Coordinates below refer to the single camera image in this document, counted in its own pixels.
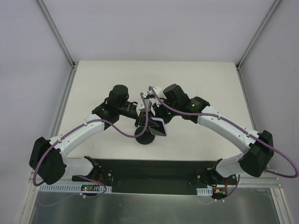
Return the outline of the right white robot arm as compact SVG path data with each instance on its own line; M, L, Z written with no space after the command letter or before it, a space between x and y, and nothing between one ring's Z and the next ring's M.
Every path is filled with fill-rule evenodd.
M235 145L240 153L230 158L220 158L207 172L211 181L221 184L227 177L246 173L260 177L274 155L273 136L264 130L258 132L230 121L206 100L200 97L189 98L177 84L165 89L149 87L148 94L156 101L155 113L165 122L174 116L181 116L195 124L204 126Z

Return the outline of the black phone stand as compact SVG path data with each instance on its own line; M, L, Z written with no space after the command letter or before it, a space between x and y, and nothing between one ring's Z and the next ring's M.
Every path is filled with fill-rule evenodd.
M135 130L135 135L138 135L142 132L143 126L138 127ZM135 139L139 144L148 145L155 140L155 136L151 133L150 129L147 127L146 131Z

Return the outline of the black phone lavender case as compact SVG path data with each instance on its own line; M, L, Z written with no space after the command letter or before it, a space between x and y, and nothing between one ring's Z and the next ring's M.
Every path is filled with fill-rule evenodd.
M165 122L162 118L151 117L149 119L149 130L152 135L167 136Z

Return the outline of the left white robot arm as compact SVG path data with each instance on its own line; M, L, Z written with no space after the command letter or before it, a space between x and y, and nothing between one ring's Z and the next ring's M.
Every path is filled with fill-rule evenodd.
M29 165L34 170L33 184L40 186L36 178L39 176L43 183L52 185L62 177L98 181L100 175L99 164L89 156L82 158L68 158L68 154L92 136L113 127L119 130L115 123L120 116L132 119L145 119L141 133L145 133L151 110L151 102L140 94L142 102L129 102L128 88L122 84L113 87L108 97L94 108L83 121L63 134L50 138L38 138L32 150Z

